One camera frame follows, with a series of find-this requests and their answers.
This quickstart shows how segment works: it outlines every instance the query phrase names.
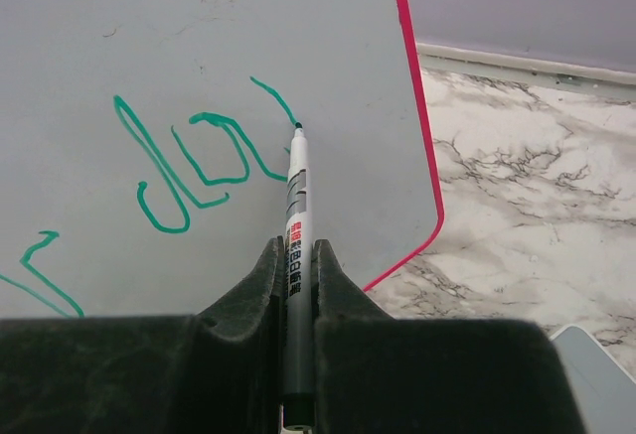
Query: marker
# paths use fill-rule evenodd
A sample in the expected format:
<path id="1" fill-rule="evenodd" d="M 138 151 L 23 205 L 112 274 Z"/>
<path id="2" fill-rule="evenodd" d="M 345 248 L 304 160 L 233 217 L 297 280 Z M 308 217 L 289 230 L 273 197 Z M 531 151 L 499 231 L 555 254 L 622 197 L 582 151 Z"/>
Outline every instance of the marker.
<path id="1" fill-rule="evenodd" d="M 289 152 L 285 231 L 285 305 L 283 313 L 283 427 L 306 431 L 314 426 L 314 346 L 311 305 L 313 233 L 307 139 L 296 123 Z"/>

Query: marble surface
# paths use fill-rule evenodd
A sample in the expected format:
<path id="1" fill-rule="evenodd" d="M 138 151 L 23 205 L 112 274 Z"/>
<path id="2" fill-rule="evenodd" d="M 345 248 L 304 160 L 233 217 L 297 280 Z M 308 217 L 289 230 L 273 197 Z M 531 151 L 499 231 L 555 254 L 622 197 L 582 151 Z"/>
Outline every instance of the marble surface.
<path id="1" fill-rule="evenodd" d="M 445 224 L 369 295 L 398 318 L 577 323 L 636 374 L 636 102 L 422 78 Z"/>

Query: white wall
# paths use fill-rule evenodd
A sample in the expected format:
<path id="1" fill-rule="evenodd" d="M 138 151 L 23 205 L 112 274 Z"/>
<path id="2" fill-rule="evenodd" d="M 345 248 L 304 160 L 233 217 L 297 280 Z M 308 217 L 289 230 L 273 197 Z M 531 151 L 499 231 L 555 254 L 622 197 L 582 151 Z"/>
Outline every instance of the white wall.
<path id="1" fill-rule="evenodd" d="M 636 72 L 636 0 L 409 0 L 420 42 Z"/>

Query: baseboard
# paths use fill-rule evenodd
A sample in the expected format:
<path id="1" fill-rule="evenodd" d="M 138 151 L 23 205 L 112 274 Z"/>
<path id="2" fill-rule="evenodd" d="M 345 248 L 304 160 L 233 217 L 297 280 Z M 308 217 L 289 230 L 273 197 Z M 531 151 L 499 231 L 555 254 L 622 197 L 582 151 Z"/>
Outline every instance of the baseboard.
<path id="1" fill-rule="evenodd" d="M 421 42 L 417 43 L 417 52 L 423 56 L 438 57 L 460 62 L 471 62 L 490 65 L 493 67 L 504 67 L 528 72 L 567 74 L 618 84 L 636 85 L 636 73 L 630 72 L 617 72 L 614 70 L 562 64 L 559 62 L 547 62 L 543 60 L 525 59 L 522 57 L 510 57 L 508 55 L 490 54 L 474 50 L 454 49 L 452 47 L 431 45 Z"/>

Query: white board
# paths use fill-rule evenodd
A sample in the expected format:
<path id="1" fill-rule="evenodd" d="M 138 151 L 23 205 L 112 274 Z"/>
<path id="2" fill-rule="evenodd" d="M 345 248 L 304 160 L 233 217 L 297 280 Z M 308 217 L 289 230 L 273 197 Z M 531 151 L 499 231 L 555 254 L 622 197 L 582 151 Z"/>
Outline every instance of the white board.
<path id="1" fill-rule="evenodd" d="M 0 316 L 196 312 L 248 274 L 284 230 L 292 135 L 251 76 L 303 122 L 314 233 L 356 283 L 439 228 L 405 0 L 0 3 Z"/>

